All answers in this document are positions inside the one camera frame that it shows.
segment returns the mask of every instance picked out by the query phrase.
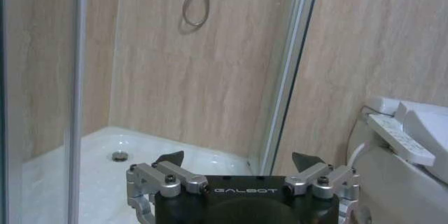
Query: metal bracket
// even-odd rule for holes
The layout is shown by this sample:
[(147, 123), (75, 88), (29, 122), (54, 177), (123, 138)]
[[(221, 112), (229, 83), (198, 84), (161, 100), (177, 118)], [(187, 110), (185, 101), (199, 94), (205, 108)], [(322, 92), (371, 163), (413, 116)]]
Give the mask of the metal bracket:
[(127, 205), (134, 208), (137, 220), (142, 224), (154, 224), (149, 201), (159, 192), (163, 197), (179, 194), (179, 180), (171, 174), (162, 174), (146, 164), (130, 165), (126, 171)]
[(333, 194), (339, 198), (338, 224), (350, 223), (350, 216), (358, 203), (358, 174), (355, 170), (339, 166), (326, 177), (319, 177), (313, 182), (313, 196), (321, 199), (330, 199)]
[(202, 194), (207, 192), (207, 180), (203, 175), (190, 173), (167, 161), (158, 162), (155, 164), (155, 169), (165, 174), (173, 174), (179, 179), (186, 192), (191, 194)]
[(306, 188), (319, 176), (326, 175), (331, 171), (331, 166), (317, 163), (294, 176), (285, 177), (285, 186), (293, 196), (303, 195)]

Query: shower drain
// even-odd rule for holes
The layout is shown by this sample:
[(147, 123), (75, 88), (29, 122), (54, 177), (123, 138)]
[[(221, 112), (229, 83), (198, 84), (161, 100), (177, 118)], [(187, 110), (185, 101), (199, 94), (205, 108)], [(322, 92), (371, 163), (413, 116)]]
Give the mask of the shower drain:
[(117, 151), (111, 153), (111, 161), (113, 162), (123, 162), (127, 160), (127, 153), (123, 151)]

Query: bathroom wall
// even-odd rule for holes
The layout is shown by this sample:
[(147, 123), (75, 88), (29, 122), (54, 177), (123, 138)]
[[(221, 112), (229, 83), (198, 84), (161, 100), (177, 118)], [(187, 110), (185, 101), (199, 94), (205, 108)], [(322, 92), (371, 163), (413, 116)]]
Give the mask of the bathroom wall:
[(293, 90), (275, 174), (291, 151), (345, 162), (367, 96), (448, 106), (448, 0), (317, 0)]
[(7, 139), (23, 161), (58, 147), (70, 130), (73, 1), (3, 3)]
[(118, 0), (87, 0), (82, 87), (82, 131), (107, 125)]
[(182, 1), (118, 0), (109, 125), (246, 156), (281, 0)]

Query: toilet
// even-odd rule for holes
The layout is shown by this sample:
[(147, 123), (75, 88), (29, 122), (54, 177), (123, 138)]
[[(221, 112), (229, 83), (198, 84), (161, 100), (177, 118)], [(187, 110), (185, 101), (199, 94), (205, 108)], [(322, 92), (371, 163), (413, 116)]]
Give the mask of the toilet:
[(448, 223), (448, 108), (369, 98), (346, 160), (373, 223)]

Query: shower enclosure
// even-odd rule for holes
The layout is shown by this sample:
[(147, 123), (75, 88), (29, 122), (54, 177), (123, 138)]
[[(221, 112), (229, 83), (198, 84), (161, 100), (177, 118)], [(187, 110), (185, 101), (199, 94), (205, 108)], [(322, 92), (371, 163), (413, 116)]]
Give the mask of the shower enclosure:
[(179, 150), (270, 174), (311, 5), (2, 0), (6, 223), (135, 223), (123, 171)]

